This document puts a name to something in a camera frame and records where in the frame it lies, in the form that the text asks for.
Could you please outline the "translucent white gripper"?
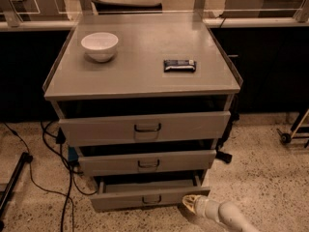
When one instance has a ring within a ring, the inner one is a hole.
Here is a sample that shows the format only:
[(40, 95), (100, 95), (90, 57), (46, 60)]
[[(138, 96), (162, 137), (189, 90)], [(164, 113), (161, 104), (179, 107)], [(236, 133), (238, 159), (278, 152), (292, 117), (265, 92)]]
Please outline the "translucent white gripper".
[(219, 221), (220, 204), (203, 195), (189, 194), (183, 197), (184, 206), (199, 217)]

